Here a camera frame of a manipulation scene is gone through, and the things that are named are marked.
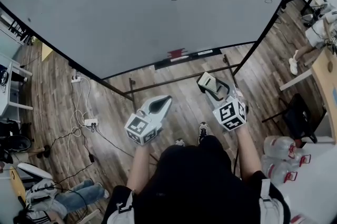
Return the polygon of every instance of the white cable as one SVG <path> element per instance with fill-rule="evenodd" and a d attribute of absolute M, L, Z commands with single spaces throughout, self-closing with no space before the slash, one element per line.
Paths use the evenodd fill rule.
<path fill-rule="evenodd" d="M 90 90 L 91 90 L 91 87 L 90 87 L 90 82 L 87 78 L 84 78 L 84 77 L 81 77 L 78 75 L 78 77 L 81 78 L 81 81 L 80 81 L 80 86 L 81 86 L 81 93 L 80 93 L 80 96 L 78 97 L 78 100 L 77 100 L 77 105 L 76 105 L 76 108 L 75 108 L 75 111 L 73 112 L 72 116 L 70 117 L 70 128 L 71 128 L 71 131 L 70 131 L 70 135 L 69 135 L 69 139 L 68 139 L 68 171 L 67 171 L 67 183 L 68 183 L 68 187 L 70 189 L 70 185 L 69 185 L 69 171 L 70 171 L 70 138 L 72 135 L 74 135 L 75 137 L 80 137 L 82 136 L 82 130 L 81 128 L 77 127 L 77 126 L 73 126 L 72 125 L 72 119 L 74 117 L 74 115 L 76 114 L 76 120 L 77 120 L 77 123 L 80 127 L 82 128 L 86 128 L 86 129 L 89 129 L 86 125 L 85 125 L 85 121 L 84 121 L 84 115 L 85 114 L 88 114 L 88 117 L 90 119 L 92 119 L 91 115 L 90 115 L 90 112 L 89 112 L 89 108 L 88 108 L 88 98 L 89 98 L 89 94 L 90 94 Z M 81 96 L 82 96 L 82 93 L 83 93 L 83 89 L 82 89 L 82 80 L 86 80 L 88 82 L 88 85 L 89 85 L 89 91 L 88 91 L 88 95 L 86 96 L 86 100 L 85 100 L 85 106 L 86 106 L 86 109 L 87 111 L 85 113 L 82 113 L 79 109 L 78 109 L 78 105 L 80 104 L 80 99 L 81 99 Z M 82 120 L 82 124 L 79 122 L 78 120 L 78 117 L 77 117 L 77 113 L 80 113 L 81 114 L 81 120 Z M 74 132 L 76 130 L 79 130 L 80 131 L 80 134 L 79 135 L 76 135 Z"/>

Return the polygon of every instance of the person sitting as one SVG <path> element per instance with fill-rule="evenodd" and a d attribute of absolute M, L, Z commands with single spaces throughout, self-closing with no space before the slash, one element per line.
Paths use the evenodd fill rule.
<path fill-rule="evenodd" d="M 337 8 L 323 15 L 312 27 L 305 31 L 308 39 L 306 45 L 295 51 L 292 58 L 289 59 L 290 72 L 293 75 L 298 74 L 298 60 L 315 48 L 322 48 L 326 42 L 337 35 Z"/>
<path fill-rule="evenodd" d="M 82 183 L 65 193 L 57 193 L 56 187 L 45 188 L 47 184 L 56 186 L 53 181 L 43 179 L 38 186 L 33 186 L 33 191 L 26 192 L 26 208 L 21 210 L 13 219 L 14 224 L 64 224 L 63 219 L 68 213 L 75 212 L 80 208 L 95 203 L 100 199 L 109 198 L 109 192 L 102 184 L 94 183 L 91 179 L 85 179 Z M 32 199 L 37 191 L 48 189 L 49 196 L 42 201 L 35 202 Z"/>

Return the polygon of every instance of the white shirt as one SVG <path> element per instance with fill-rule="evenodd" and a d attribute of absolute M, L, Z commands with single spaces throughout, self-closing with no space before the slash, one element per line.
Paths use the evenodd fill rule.
<path fill-rule="evenodd" d="M 337 8 L 326 13 L 320 20 L 318 20 L 312 28 L 309 28 L 305 35 L 310 44 L 315 47 L 317 44 L 324 43 L 328 39 L 328 35 L 324 28 L 323 19 L 328 22 L 328 28 L 332 36 L 337 35 Z"/>

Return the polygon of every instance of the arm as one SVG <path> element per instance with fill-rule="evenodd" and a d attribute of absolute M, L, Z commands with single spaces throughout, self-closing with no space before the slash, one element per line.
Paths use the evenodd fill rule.
<path fill-rule="evenodd" d="M 139 194 L 150 178 L 150 144 L 138 146 L 126 186 Z"/>
<path fill-rule="evenodd" d="M 236 131 L 240 157 L 241 178 L 247 181 L 255 172 L 261 171 L 261 161 L 249 134 L 247 124 Z"/>
<path fill-rule="evenodd" d="M 58 215 L 58 213 L 49 211 L 49 212 L 47 212 L 47 215 L 51 219 L 51 223 L 64 224 L 64 221 L 61 219 L 61 217 Z"/>

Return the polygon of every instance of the red tag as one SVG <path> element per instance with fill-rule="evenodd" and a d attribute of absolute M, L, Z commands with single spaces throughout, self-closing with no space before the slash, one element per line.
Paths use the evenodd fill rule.
<path fill-rule="evenodd" d="M 303 157 L 301 157 L 301 161 L 300 161 L 300 166 L 302 166 L 302 164 L 308 164 L 311 161 L 311 155 L 310 154 L 306 154 Z"/>
<path fill-rule="evenodd" d="M 288 172 L 284 178 L 284 183 L 287 181 L 295 181 L 297 178 L 297 172 Z"/>
<path fill-rule="evenodd" d="M 275 168 L 275 165 L 272 164 L 269 168 L 269 171 L 268 171 L 268 178 L 270 178 L 270 176 L 272 175 L 272 171 L 273 171 L 274 168 Z"/>
<path fill-rule="evenodd" d="M 294 149 L 296 148 L 296 145 L 295 143 L 293 143 L 292 145 L 290 145 L 289 147 L 289 154 L 288 154 L 288 157 L 291 158 L 291 159 L 294 159 L 295 158 L 295 153 L 294 153 Z"/>

